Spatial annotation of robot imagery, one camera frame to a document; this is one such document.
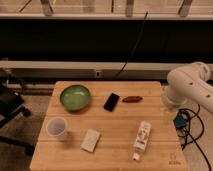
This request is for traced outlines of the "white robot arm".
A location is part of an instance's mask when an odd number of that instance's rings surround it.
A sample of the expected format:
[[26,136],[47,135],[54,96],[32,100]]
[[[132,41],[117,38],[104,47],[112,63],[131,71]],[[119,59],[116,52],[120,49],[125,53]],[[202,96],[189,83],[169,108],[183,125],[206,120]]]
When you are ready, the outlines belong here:
[[213,86],[207,83],[211,72],[207,64],[194,62],[171,70],[162,94],[167,108],[179,108],[191,99],[213,114]]

